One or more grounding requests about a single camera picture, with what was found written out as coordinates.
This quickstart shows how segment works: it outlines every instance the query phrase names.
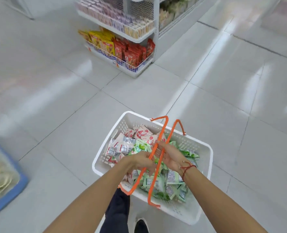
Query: forearm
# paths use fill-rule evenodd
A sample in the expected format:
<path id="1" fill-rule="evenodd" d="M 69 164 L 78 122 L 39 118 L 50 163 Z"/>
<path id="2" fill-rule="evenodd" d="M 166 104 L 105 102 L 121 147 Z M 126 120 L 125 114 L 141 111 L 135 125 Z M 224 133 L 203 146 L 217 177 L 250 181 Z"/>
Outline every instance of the forearm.
<path id="1" fill-rule="evenodd" d="M 266 232 L 252 216 L 195 167 L 185 172 L 184 181 L 217 233 Z"/>
<path id="2" fill-rule="evenodd" d="M 131 167 L 131 160 L 126 157 L 123 158 L 117 165 L 82 192 L 51 223 L 44 233 L 95 232 L 114 192 L 127 170 Z"/>

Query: red string bracelet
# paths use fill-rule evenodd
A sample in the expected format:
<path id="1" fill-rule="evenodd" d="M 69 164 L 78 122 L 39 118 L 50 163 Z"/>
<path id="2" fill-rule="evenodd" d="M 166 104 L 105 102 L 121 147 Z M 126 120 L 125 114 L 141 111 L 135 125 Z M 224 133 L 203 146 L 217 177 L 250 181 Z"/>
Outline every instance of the red string bracelet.
<path id="1" fill-rule="evenodd" d="M 195 168 L 197 168 L 197 167 L 196 167 L 195 165 L 191 165 L 191 163 L 189 163 L 189 162 L 185 162 L 185 161 L 182 161 L 182 162 L 189 164 L 188 167 L 180 167 L 181 169 L 184 169 L 184 172 L 183 172 L 183 175 L 182 175 L 182 180 L 184 181 L 183 177 L 184 177 L 185 172 L 186 172 L 189 168 L 191 168 L 191 167 L 195 167 Z"/>

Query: white plastic shopping basket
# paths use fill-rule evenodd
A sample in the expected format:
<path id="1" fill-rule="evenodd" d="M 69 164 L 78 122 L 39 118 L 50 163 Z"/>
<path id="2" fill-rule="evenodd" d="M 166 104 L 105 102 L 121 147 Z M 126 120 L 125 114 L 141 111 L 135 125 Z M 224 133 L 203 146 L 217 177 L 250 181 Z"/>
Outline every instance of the white plastic shopping basket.
<path id="1" fill-rule="evenodd" d="M 110 156 L 105 155 L 106 146 L 111 140 L 111 138 L 116 138 L 119 133 L 125 133 L 128 128 L 133 128 L 134 126 L 139 126 L 141 124 L 145 125 L 154 134 L 160 132 L 163 128 L 163 125 L 161 123 L 156 121 L 150 121 L 150 119 L 132 111 L 127 111 L 123 113 L 122 116 L 115 123 L 113 128 L 110 130 L 93 161 L 92 168 L 96 174 L 102 176 L 111 168 L 108 163 Z M 166 126 L 165 133 L 170 133 L 171 129 L 171 127 Z M 177 130 L 173 131 L 171 140 L 176 141 L 181 148 L 195 150 L 200 156 L 200 159 L 197 160 L 199 170 L 208 179 L 210 179 L 213 157 L 211 147 L 208 144 L 199 141 L 193 137 L 183 135 L 182 132 L 179 132 Z M 129 191 L 133 187 L 127 181 L 122 181 L 121 185 L 127 191 Z M 145 202 L 148 202 L 148 193 L 140 188 L 137 188 L 133 192 L 133 195 Z M 189 225 L 195 224 L 199 220 L 202 212 L 201 207 L 199 206 L 198 202 L 190 191 L 187 194 L 186 203 L 159 200 L 154 197 L 151 197 L 151 201 L 155 204 L 159 204 L 162 211 Z"/>

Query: dark pants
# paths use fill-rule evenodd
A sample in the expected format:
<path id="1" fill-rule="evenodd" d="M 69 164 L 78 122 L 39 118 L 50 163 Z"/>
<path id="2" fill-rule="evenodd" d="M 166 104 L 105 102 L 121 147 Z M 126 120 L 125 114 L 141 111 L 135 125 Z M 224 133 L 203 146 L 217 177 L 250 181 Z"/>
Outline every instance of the dark pants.
<path id="1" fill-rule="evenodd" d="M 105 212 L 105 221 L 100 233 L 129 233 L 127 219 L 129 214 L 130 197 L 117 189 Z"/>

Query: hand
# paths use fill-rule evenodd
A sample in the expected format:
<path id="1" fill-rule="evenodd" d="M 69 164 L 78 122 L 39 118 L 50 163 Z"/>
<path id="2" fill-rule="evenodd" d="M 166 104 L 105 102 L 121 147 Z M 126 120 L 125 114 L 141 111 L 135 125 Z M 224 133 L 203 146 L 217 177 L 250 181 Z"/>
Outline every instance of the hand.
<path id="1" fill-rule="evenodd" d="M 125 158 L 123 158 L 123 159 L 129 159 L 131 162 L 131 168 L 128 170 L 128 172 L 130 173 L 134 169 L 142 170 L 143 168 L 147 168 L 147 170 L 151 173 L 155 172 L 157 165 L 154 163 L 154 158 L 150 160 L 149 156 L 150 156 L 149 152 L 140 151 L 137 154 L 128 155 Z"/>
<path id="2" fill-rule="evenodd" d="M 188 160 L 183 156 L 183 154 L 173 145 L 166 144 L 164 141 L 156 141 L 159 144 L 156 151 L 156 156 L 159 158 L 162 152 L 162 148 L 165 149 L 165 153 L 162 161 L 166 166 L 176 172 L 180 172 L 183 165 L 183 161 L 188 162 Z"/>

